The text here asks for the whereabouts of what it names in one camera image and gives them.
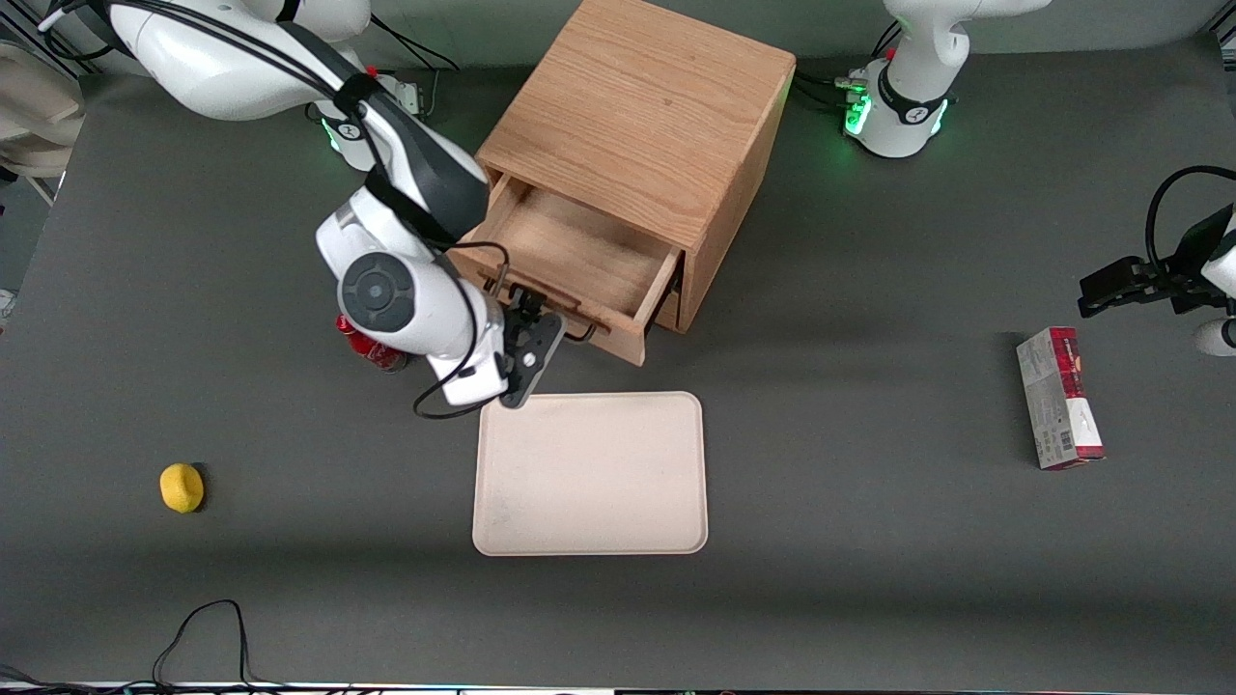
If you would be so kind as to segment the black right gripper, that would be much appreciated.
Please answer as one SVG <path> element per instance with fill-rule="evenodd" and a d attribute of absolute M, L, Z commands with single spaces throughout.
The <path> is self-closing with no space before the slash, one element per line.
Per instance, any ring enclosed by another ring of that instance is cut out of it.
<path fill-rule="evenodd" d="M 539 292 L 530 294 L 522 284 L 510 286 L 503 331 L 507 390 L 499 396 L 501 404 L 509 409 L 525 404 L 562 343 L 565 331 L 565 318 L 548 307 L 548 296 Z"/>

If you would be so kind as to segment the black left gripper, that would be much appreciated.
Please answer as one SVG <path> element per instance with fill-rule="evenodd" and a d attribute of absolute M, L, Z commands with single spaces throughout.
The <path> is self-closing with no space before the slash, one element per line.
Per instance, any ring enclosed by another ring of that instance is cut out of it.
<path fill-rule="evenodd" d="M 1156 216 L 1147 219 L 1147 257 L 1121 257 L 1109 265 L 1112 277 L 1086 276 L 1079 282 L 1078 312 L 1090 320 L 1104 310 L 1152 302 L 1154 273 L 1180 314 L 1193 305 L 1213 305 L 1234 313 L 1234 207 L 1224 207 L 1193 224 L 1177 251 L 1161 257 L 1156 246 Z"/>

